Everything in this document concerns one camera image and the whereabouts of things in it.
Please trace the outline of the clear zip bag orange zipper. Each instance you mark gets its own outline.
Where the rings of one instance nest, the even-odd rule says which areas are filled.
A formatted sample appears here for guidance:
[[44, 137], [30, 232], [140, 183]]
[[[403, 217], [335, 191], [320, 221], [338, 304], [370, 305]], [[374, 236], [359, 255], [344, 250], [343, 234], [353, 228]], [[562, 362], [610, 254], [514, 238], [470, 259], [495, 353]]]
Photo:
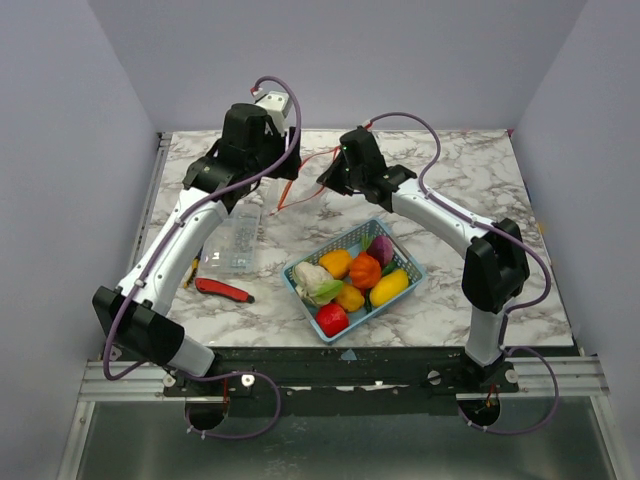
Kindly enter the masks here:
[[295, 180], [278, 180], [268, 190], [265, 207], [267, 215], [275, 217], [279, 213], [315, 201], [325, 193], [326, 188], [316, 182], [316, 177], [324, 167], [330, 166], [340, 152], [338, 146], [320, 150], [302, 158]]

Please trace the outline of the purple onion toy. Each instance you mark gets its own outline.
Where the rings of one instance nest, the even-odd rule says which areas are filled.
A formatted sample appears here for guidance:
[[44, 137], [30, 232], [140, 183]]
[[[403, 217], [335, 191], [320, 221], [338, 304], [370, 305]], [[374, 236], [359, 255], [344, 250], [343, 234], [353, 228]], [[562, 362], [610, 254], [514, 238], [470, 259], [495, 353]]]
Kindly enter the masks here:
[[374, 258], [381, 268], [385, 268], [394, 256], [393, 243], [385, 235], [364, 235], [361, 238], [361, 250]]

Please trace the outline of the orange bell pepper toy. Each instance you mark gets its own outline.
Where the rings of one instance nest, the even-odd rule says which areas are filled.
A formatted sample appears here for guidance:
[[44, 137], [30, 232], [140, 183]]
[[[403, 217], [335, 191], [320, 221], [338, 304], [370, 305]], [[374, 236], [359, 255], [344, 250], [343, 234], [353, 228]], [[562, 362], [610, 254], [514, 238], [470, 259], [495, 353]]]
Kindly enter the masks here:
[[348, 275], [352, 261], [352, 256], [346, 249], [336, 249], [321, 256], [318, 265], [334, 279], [341, 280]]

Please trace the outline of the orange pumpkin toy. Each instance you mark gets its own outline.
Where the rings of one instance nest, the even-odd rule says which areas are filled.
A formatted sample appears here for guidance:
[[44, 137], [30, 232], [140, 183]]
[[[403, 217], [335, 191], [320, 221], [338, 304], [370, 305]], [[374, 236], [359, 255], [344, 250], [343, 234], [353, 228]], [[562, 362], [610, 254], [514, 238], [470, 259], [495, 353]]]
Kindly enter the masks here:
[[371, 289], [381, 279], [382, 269], [379, 263], [361, 252], [351, 263], [349, 277], [354, 287], [359, 289]]

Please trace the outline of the yellow lemon toy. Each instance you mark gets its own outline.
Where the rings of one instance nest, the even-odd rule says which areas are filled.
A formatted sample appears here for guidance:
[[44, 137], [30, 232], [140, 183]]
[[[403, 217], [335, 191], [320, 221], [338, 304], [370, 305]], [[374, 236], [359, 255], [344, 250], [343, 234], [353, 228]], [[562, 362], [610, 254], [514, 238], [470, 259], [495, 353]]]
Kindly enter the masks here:
[[344, 283], [334, 302], [345, 312], [353, 313], [365, 304], [365, 297], [361, 291], [350, 283]]

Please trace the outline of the red apple toy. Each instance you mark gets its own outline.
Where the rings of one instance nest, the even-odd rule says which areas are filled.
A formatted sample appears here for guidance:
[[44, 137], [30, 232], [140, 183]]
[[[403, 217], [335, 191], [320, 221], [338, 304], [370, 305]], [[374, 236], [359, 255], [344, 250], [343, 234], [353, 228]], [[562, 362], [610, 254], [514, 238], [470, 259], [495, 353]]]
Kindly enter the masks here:
[[334, 337], [349, 327], [346, 311], [336, 303], [329, 303], [321, 307], [315, 321], [327, 337]]

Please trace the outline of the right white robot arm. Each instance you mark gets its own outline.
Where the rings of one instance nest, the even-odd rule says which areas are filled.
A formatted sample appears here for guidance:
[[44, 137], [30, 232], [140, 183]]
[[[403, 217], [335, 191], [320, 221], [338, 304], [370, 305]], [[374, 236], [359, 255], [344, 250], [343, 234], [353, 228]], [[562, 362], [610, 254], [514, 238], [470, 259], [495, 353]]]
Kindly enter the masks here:
[[460, 379], [480, 392], [496, 380], [494, 364], [502, 357], [504, 315], [518, 297], [530, 269], [518, 225], [505, 219], [492, 223], [462, 210], [427, 188], [402, 165], [386, 165], [374, 135], [357, 127], [339, 139], [339, 154], [317, 179], [341, 195], [360, 193], [367, 202], [403, 216], [449, 245], [464, 260], [461, 288], [472, 305]]

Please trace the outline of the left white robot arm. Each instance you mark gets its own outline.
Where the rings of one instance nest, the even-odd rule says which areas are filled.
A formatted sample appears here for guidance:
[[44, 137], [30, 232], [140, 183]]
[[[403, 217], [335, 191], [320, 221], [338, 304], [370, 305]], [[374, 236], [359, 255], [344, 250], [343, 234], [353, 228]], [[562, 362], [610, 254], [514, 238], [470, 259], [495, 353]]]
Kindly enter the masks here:
[[144, 361], [186, 372], [201, 395], [220, 387], [214, 352], [167, 314], [187, 268], [236, 203], [263, 176], [296, 177], [300, 128], [287, 126], [286, 117], [298, 109], [289, 95], [269, 92], [227, 111], [221, 137], [189, 165], [174, 210], [149, 249], [115, 288], [94, 294], [92, 305], [107, 336], [105, 362], [118, 345]]

